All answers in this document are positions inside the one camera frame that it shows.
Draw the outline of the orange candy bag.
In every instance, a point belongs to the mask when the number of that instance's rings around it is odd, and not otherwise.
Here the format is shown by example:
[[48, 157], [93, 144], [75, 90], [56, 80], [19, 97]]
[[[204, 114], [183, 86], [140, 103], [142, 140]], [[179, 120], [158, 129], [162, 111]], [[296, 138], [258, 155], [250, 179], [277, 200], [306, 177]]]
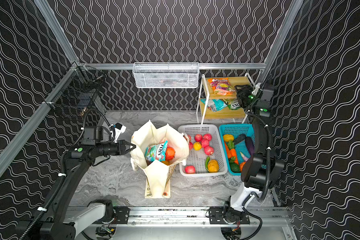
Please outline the orange candy bag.
[[235, 93], [235, 89], [231, 85], [228, 79], [222, 78], [222, 79], [208, 79], [208, 83], [211, 86], [214, 94], [220, 95], [220, 96], [227, 96], [232, 95]]

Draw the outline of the floral canvas grocery bag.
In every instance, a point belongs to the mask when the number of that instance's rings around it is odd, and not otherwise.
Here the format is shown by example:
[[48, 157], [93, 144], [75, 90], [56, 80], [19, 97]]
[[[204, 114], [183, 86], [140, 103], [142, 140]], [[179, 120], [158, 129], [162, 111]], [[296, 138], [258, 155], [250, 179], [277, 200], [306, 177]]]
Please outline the floral canvas grocery bag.
[[[168, 141], [168, 147], [175, 149], [175, 158], [171, 161], [148, 162], [145, 159], [145, 150], [148, 146]], [[131, 138], [136, 148], [131, 151], [131, 164], [134, 170], [141, 169], [147, 177], [145, 198], [168, 199], [171, 197], [170, 179], [177, 165], [185, 165], [189, 156], [190, 138], [179, 133], [170, 125], [156, 128], [148, 121]]]

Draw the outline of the teal Fox's candy bag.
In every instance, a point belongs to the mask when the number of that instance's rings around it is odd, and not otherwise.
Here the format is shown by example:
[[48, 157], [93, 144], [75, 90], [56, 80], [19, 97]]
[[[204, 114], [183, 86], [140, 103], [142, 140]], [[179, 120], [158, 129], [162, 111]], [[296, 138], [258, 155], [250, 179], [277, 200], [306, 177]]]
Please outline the teal Fox's candy bag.
[[167, 148], [168, 148], [168, 141], [165, 141], [157, 145], [148, 146], [145, 150], [146, 161], [148, 162], [165, 161]]

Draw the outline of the red tomato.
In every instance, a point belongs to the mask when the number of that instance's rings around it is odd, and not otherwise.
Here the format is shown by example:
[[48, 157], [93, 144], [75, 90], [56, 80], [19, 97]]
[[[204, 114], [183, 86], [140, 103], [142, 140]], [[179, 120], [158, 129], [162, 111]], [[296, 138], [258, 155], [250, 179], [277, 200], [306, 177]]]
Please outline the red tomato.
[[172, 147], [167, 147], [166, 149], [166, 153], [165, 153], [165, 156], [166, 156], [166, 161], [171, 161], [175, 158], [175, 154], [176, 154], [176, 151], [174, 148]]

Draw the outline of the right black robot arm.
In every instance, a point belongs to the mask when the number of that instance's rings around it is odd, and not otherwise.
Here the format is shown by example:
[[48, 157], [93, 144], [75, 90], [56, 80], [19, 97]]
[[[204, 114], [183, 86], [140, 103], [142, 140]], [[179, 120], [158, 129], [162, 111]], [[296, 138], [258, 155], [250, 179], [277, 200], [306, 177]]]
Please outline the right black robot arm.
[[240, 169], [242, 184], [224, 206], [223, 219], [228, 224], [240, 224], [246, 219], [249, 203], [253, 200], [262, 203], [284, 168], [284, 162], [276, 157], [271, 128], [270, 103], [274, 86], [237, 85], [235, 90], [238, 103], [251, 122], [254, 139], [250, 140], [250, 135], [239, 137], [246, 144], [249, 159]]

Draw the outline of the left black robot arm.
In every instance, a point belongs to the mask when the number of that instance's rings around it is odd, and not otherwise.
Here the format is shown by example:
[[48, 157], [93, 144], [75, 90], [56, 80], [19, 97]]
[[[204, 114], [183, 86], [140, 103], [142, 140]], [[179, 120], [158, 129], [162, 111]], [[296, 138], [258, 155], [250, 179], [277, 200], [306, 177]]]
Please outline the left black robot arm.
[[96, 158], [123, 156], [136, 148], [125, 140], [116, 143], [80, 145], [65, 152], [61, 157], [61, 169], [47, 198], [30, 220], [20, 221], [16, 226], [21, 240], [73, 240], [79, 233], [79, 225], [65, 223], [69, 203], [78, 184]]

